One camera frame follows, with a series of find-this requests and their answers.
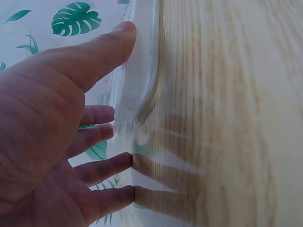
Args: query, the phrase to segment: transparent plastic sheet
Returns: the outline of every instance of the transparent plastic sheet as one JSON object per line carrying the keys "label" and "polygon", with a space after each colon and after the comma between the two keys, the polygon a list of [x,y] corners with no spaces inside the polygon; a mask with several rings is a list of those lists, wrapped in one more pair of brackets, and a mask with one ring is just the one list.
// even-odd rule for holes
{"label": "transparent plastic sheet", "polygon": [[[77,45],[110,32],[125,19],[130,0],[1,0],[0,70],[41,51]],[[111,75],[87,94],[86,104],[111,103]],[[113,156],[107,141],[70,160],[72,166]],[[92,187],[118,187],[118,176]],[[109,214],[92,226],[121,226],[118,214]]]}
{"label": "transparent plastic sheet", "polygon": [[[87,105],[116,109],[114,138],[70,159],[72,166],[132,152],[136,144],[137,115],[155,83],[159,51],[159,0],[12,0],[0,9],[0,70],[50,48],[77,45],[110,32],[119,22],[137,26],[137,42],[127,63],[98,82],[87,94]],[[69,14],[76,11],[85,21]],[[120,188],[133,184],[131,171],[91,187]],[[136,204],[109,214],[92,226],[142,226],[134,220]]]}

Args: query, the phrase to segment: hand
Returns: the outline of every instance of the hand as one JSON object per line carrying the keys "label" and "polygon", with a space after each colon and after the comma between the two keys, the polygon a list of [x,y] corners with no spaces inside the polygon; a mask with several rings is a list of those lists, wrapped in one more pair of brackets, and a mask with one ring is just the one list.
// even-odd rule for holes
{"label": "hand", "polygon": [[[85,227],[134,201],[131,186],[88,187],[131,166],[124,153],[72,168],[68,159],[113,136],[92,86],[130,56],[133,23],[90,42],[34,55],[0,74],[0,226]],[[99,124],[79,129],[81,125]]]}

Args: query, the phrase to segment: wooden surface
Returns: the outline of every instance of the wooden surface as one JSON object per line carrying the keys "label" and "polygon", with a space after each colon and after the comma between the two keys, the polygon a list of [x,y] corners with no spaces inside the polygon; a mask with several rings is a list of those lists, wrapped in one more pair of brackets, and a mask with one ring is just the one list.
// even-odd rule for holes
{"label": "wooden surface", "polygon": [[303,1],[162,0],[160,24],[136,135],[150,144],[133,164],[153,181],[133,173],[148,208],[136,218],[303,226]]}

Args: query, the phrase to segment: leaf pattern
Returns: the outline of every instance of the leaf pattern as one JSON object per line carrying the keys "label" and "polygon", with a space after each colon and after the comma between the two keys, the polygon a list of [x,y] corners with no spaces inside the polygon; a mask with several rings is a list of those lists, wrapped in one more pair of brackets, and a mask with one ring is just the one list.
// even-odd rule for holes
{"label": "leaf pattern", "polygon": [[6,64],[1,61],[1,63],[0,63],[0,71],[3,71],[5,69],[6,69]]}
{"label": "leaf pattern", "polygon": [[30,41],[29,41],[29,45],[20,45],[17,46],[16,48],[23,48],[26,50],[29,50],[32,54],[36,54],[39,53],[39,48],[38,48],[38,44],[36,39],[30,34],[30,35],[25,35],[27,37],[29,37]]}
{"label": "leaf pattern", "polygon": [[28,14],[29,12],[31,12],[31,10],[29,10],[29,9],[25,9],[25,10],[19,11],[19,12],[13,14],[12,16],[10,16],[5,23],[10,22],[10,21],[19,20],[22,17],[24,17],[26,14]]}
{"label": "leaf pattern", "polygon": [[105,160],[107,159],[106,148],[107,142],[103,141],[101,143],[96,144],[91,149],[87,150],[86,154],[94,160]]}
{"label": "leaf pattern", "polygon": [[53,17],[53,33],[55,35],[73,36],[86,34],[97,29],[101,24],[101,19],[98,18],[97,12],[88,12],[89,10],[90,5],[85,2],[71,3],[59,10]]}

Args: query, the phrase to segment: finger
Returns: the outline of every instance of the finger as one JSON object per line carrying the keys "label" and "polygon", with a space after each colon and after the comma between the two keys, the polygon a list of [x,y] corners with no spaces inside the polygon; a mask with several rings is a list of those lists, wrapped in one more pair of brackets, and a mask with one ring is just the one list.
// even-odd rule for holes
{"label": "finger", "polygon": [[112,138],[113,135],[114,132],[111,124],[100,124],[90,128],[79,129],[74,140],[67,148],[65,157],[67,159],[75,157],[95,144]]}
{"label": "finger", "polygon": [[67,77],[86,92],[129,58],[135,40],[134,24],[125,21],[111,33],[77,46],[47,50],[38,54],[36,60],[40,68]]}
{"label": "finger", "polygon": [[114,120],[115,109],[108,105],[86,105],[80,126],[104,124]]}
{"label": "finger", "polygon": [[87,185],[96,185],[132,165],[132,155],[123,153],[107,160],[90,162],[75,167],[79,178]]}
{"label": "finger", "polygon": [[93,191],[100,203],[99,218],[116,212],[130,205],[134,201],[134,188],[126,186],[123,188],[113,188]]}

